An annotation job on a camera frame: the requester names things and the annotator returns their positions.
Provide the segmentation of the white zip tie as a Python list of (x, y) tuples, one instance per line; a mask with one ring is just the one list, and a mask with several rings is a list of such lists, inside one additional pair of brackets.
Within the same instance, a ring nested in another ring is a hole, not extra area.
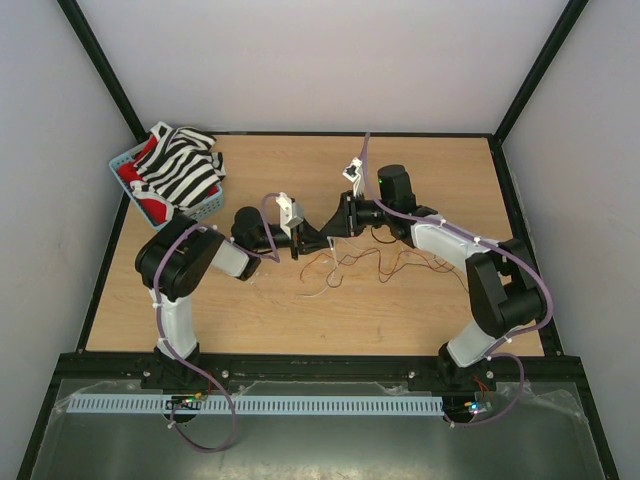
[(326, 277), (326, 284), (328, 287), (333, 288), (331, 286), (331, 281), (333, 280), (336, 270), (338, 269), (339, 265), (338, 265), (338, 258), (337, 258), (337, 252), (336, 252), (336, 242), (334, 240), (334, 238), (332, 236), (328, 236), (327, 237), (327, 241), (329, 244), (329, 249), (331, 252), (331, 258), (333, 261), (333, 266), (332, 269), (330, 271), (330, 273), (327, 275)]

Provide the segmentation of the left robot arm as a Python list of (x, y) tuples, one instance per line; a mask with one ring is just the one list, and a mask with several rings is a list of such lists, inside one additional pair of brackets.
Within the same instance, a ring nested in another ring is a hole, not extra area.
[(286, 233), (277, 224), (265, 224), (255, 207), (236, 212), (229, 239), (183, 214), (170, 220), (135, 260), (156, 311), (156, 349), (169, 358), (164, 366), (166, 378), (181, 388), (198, 379), (200, 364), (190, 357), (198, 349), (191, 295), (209, 269), (246, 281), (272, 247), (288, 248), (296, 259), (328, 246), (327, 237), (307, 221)]

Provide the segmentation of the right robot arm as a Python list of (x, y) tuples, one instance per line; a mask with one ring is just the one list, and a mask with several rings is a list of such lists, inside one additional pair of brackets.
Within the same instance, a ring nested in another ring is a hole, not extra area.
[(547, 321), (550, 294), (523, 242), (475, 235), (418, 204), (409, 174), (400, 164), (378, 170), (378, 198), (360, 159), (353, 159), (343, 175), (352, 187), (342, 194), (323, 234), (354, 237), (367, 226), (386, 225), (395, 239), (435, 255), (467, 278), (472, 318), (438, 353), (437, 376), (445, 387), (462, 387), (471, 379), (473, 365), (519, 331), (530, 331), (532, 321)]

